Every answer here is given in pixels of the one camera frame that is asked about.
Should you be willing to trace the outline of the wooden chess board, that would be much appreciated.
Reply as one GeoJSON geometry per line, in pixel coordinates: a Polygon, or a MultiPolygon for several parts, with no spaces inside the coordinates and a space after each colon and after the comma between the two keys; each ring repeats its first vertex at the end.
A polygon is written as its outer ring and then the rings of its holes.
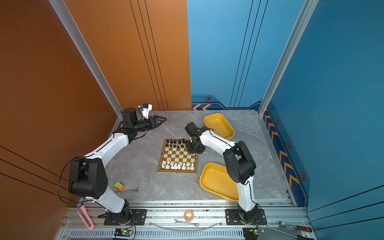
{"type": "Polygon", "coordinates": [[[190,154],[185,139],[165,139],[158,165],[158,172],[196,174],[198,154],[190,154]]]}

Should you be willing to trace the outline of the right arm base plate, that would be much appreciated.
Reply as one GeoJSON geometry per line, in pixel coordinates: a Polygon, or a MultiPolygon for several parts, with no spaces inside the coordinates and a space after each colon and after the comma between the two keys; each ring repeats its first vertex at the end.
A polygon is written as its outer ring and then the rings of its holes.
{"type": "Polygon", "coordinates": [[[226,223],[229,226],[234,225],[267,225],[267,217],[263,209],[256,210],[255,216],[251,222],[245,222],[241,219],[238,209],[226,209],[226,223]]]}

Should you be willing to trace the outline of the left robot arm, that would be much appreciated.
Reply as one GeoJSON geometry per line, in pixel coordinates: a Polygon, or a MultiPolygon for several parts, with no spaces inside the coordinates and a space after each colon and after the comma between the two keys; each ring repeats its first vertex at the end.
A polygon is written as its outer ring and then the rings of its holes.
{"type": "Polygon", "coordinates": [[[125,109],[119,127],[107,141],[88,155],[75,157],[70,162],[69,193],[103,207],[109,224],[131,224],[133,216],[129,202],[109,187],[106,165],[120,150],[138,139],[139,132],[146,133],[167,120],[161,116],[150,116],[148,104],[139,108],[140,113],[135,108],[125,109]]]}

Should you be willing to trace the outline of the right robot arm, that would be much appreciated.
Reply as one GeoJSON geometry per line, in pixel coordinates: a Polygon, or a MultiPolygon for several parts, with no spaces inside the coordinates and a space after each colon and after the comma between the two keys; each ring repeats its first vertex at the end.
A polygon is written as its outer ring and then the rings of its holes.
{"type": "Polygon", "coordinates": [[[229,177],[237,184],[239,194],[239,217],[245,224],[251,224],[257,220],[260,205],[257,204],[254,194],[254,175],[257,167],[247,145],[239,141],[237,143],[226,140],[216,135],[207,127],[197,127],[191,122],[185,127],[190,136],[186,143],[190,154],[202,154],[206,147],[223,155],[229,177]]]}

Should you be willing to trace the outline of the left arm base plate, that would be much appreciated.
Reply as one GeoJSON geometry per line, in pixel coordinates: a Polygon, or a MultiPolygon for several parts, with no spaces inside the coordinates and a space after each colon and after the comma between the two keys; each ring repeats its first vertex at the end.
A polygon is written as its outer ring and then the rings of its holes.
{"type": "Polygon", "coordinates": [[[147,209],[130,209],[128,217],[106,213],[105,226],[143,226],[147,218],[147,209]]]}

